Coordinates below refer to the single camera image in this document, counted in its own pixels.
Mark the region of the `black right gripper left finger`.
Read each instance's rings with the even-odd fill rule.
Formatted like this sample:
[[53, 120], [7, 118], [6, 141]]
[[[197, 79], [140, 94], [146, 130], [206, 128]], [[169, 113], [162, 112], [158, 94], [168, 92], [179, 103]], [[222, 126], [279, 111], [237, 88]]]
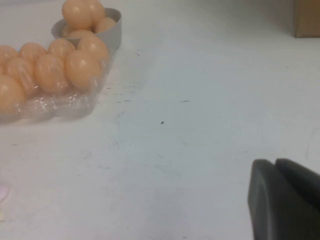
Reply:
[[320, 211], [295, 191], [275, 163], [253, 161], [247, 203], [256, 240], [320, 238]]

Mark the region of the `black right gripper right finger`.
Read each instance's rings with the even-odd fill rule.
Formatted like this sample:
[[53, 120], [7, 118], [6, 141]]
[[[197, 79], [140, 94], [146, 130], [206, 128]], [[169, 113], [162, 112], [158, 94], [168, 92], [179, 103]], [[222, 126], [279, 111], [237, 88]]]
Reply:
[[275, 166], [295, 191], [320, 211], [320, 175], [287, 158], [278, 158]]

